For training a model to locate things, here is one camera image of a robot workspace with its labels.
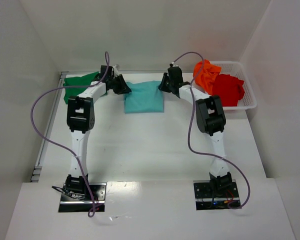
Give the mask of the teal t shirt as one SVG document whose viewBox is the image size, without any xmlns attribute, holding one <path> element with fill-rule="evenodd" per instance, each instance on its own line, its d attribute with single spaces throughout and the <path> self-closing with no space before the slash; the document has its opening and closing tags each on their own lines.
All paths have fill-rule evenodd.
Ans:
<svg viewBox="0 0 300 240">
<path fill-rule="evenodd" d="M 159 90 L 160 81 L 128 82 L 130 93 L 124 95 L 124 113 L 163 113 L 164 96 Z"/>
</svg>

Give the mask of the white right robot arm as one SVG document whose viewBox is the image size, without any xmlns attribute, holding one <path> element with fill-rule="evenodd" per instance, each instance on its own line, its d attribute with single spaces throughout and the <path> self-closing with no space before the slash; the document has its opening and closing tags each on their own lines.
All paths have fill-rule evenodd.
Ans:
<svg viewBox="0 0 300 240">
<path fill-rule="evenodd" d="M 171 93 L 179 99 L 192 104 L 192 113 L 188 134 L 191 134 L 193 120 L 196 120 L 198 130 L 209 137 L 213 153 L 206 156 L 213 157 L 209 168 L 209 190 L 212 198 L 223 195 L 232 185 L 232 175 L 224 147 L 224 131 L 226 117 L 219 96 L 211 96 L 184 81 L 181 68 L 171 63 L 167 72 L 163 74 L 158 89 Z"/>
</svg>

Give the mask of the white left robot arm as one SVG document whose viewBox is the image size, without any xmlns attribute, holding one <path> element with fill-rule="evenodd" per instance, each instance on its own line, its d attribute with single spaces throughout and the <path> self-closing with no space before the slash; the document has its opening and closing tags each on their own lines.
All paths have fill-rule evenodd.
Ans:
<svg viewBox="0 0 300 240">
<path fill-rule="evenodd" d="M 95 102 L 112 90 L 117 95 L 131 93 L 119 66 L 102 65 L 100 72 L 91 82 L 91 87 L 82 93 L 71 96 L 67 104 L 66 123 L 71 132 L 71 157 L 69 174 L 65 180 L 65 189 L 76 195 L 89 196 L 86 182 L 88 181 L 87 149 L 88 139 L 95 119 Z"/>
</svg>

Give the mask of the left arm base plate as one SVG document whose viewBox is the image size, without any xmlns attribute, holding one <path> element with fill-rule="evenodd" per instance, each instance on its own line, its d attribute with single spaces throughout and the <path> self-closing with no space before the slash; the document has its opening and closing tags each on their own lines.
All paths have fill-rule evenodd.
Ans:
<svg viewBox="0 0 300 240">
<path fill-rule="evenodd" d="M 107 184 L 91 183 L 89 187 L 92 191 L 93 199 L 95 200 L 95 211 L 97 213 L 104 212 Z M 93 207 L 93 201 L 89 192 L 87 192 L 86 194 L 78 193 L 66 190 L 65 186 L 63 188 L 54 188 L 61 193 L 58 207 L 59 213 L 87 213 Z"/>
</svg>

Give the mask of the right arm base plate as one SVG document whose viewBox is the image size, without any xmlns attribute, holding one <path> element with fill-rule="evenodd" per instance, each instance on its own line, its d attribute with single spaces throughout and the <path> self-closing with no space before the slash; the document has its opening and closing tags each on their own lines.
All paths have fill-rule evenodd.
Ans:
<svg viewBox="0 0 300 240">
<path fill-rule="evenodd" d="M 238 208 L 241 205 L 235 180 L 228 188 L 217 193 L 213 193 L 209 181 L 194 181 L 193 188 L 197 211 L 225 210 L 229 209 L 229 206 Z"/>
</svg>

